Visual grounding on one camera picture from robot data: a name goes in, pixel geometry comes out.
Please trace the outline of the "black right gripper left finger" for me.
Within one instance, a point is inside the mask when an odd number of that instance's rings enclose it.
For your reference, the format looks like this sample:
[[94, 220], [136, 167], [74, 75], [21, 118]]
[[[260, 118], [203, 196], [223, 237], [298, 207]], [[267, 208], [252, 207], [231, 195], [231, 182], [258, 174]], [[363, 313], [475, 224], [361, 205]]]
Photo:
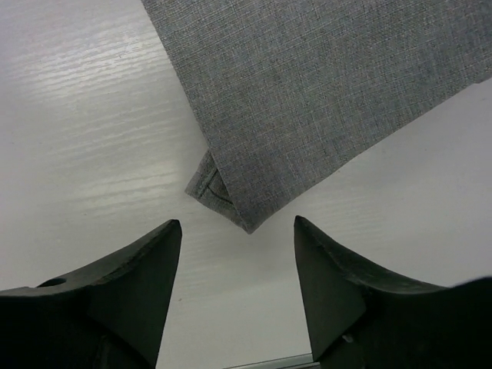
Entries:
[[35, 288], [1, 292], [3, 368], [154, 368], [181, 250], [170, 220]]

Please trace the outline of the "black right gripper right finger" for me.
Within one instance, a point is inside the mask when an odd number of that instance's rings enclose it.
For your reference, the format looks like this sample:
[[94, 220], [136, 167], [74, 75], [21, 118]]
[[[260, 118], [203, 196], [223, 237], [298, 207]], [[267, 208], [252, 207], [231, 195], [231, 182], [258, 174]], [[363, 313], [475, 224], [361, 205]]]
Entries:
[[491, 279], [453, 287], [388, 270], [294, 221], [314, 361], [322, 368], [489, 368]]

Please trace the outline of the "grey cloth napkin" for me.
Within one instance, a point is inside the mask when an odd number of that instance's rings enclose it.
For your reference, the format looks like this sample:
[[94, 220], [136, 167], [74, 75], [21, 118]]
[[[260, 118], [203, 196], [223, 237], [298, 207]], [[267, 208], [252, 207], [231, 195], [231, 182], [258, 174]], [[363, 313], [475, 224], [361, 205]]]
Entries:
[[208, 145], [189, 196], [246, 232], [491, 75], [489, 1], [146, 1]]

